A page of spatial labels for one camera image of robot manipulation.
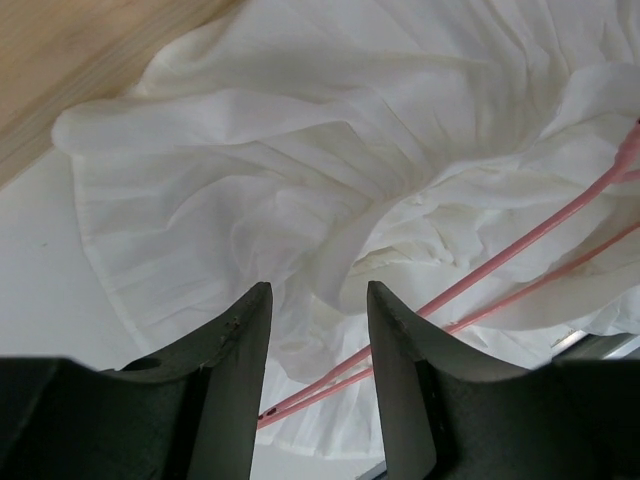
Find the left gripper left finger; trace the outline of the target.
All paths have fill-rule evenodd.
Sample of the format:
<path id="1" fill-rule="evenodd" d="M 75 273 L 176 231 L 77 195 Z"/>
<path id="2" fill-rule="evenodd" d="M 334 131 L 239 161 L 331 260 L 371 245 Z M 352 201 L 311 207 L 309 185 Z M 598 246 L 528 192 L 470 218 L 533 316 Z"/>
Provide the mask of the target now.
<path id="1" fill-rule="evenodd" d="M 272 318 L 260 282 L 181 339 L 119 370 L 1 361 L 5 479 L 246 479 Z"/>

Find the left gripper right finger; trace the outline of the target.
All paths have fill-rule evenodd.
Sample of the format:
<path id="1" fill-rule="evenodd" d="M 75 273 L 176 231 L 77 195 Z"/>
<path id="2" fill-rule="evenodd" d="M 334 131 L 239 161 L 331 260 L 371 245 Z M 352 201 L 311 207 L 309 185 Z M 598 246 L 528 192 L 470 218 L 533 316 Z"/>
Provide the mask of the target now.
<path id="1" fill-rule="evenodd" d="M 378 281 L 367 317 L 389 478 L 638 477 L 636 360 L 523 369 L 419 317 Z"/>

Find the pink wire hanger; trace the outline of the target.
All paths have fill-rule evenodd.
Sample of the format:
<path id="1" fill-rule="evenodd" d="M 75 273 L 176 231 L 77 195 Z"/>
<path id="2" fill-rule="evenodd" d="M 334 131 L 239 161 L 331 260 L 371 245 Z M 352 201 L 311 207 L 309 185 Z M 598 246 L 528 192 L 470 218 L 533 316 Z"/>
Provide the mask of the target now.
<path id="1" fill-rule="evenodd" d="M 472 271 L 463 279 L 455 283 L 452 287 L 445 290 L 438 295 L 435 299 L 428 302 L 426 305 L 418 309 L 417 314 L 426 318 L 436 312 L 438 309 L 470 289 L 480 280 L 487 277 L 490 273 L 498 269 L 498 267 L 511 260 L 517 254 L 531 246 L 534 242 L 540 240 L 544 235 L 550 233 L 553 229 L 557 228 L 561 223 L 568 220 L 571 216 L 575 215 L 579 210 L 583 209 L 592 202 L 598 195 L 600 195 L 606 187 L 612 184 L 622 184 L 637 181 L 639 179 L 639 171 L 633 170 L 631 166 L 635 163 L 636 158 L 639 156 L 639 125 L 635 124 L 630 132 L 626 135 L 618 150 L 614 156 L 613 166 L 608 169 L 600 178 L 598 178 L 584 193 L 579 195 L 575 200 L 571 201 L 568 205 L 560 209 L 557 213 L 549 217 L 540 225 L 532 229 L 526 235 L 516 240 L 512 245 L 505 248 L 502 252 L 485 262 L 483 265 Z M 517 300 L 531 294 L 535 290 L 561 278 L 568 274 L 572 270 L 593 259 L 597 255 L 601 254 L 607 248 L 611 247 L 615 243 L 619 242 L 627 235 L 633 233 L 639 229 L 637 222 L 631 226 L 623 229 L 603 244 L 595 247 L 587 253 L 577 257 L 576 259 L 564 264 L 556 270 L 544 275 L 534 283 L 524 287 L 514 294 L 507 296 L 506 298 L 495 302 L 494 304 L 479 310 L 476 313 L 470 314 L 463 319 L 452 323 L 445 327 L 447 333 L 457 333 L 464 328 L 473 325 L 487 316 L 499 311 Z M 331 371 L 325 374 L 316 382 L 305 387 L 296 394 L 293 394 L 286 399 L 280 401 L 273 407 L 265 410 L 258 416 L 257 427 L 259 429 L 270 426 L 288 416 L 303 410 L 320 400 L 336 394 L 337 392 L 345 389 L 346 387 L 355 384 L 363 379 L 366 379 L 373 375 L 373 369 L 371 367 L 364 369 L 342 381 L 338 381 L 337 378 L 348 372 L 350 369 L 358 366 L 372 355 L 371 347 L 366 346 L 353 354 L 339 365 L 334 367 Z"/>

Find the white skirt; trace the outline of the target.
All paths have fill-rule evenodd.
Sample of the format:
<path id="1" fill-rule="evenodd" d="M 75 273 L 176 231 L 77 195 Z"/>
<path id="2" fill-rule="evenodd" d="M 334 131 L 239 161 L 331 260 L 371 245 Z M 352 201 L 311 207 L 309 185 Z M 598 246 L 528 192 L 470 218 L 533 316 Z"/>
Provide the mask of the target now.
<path id="1" fill-rule="evenodd" d="M 249 1 L 66 110 L 86 255 L 139 347 L 273 288 L 271 407 L 582 194 L 639 115 L 635 1 Z"/>

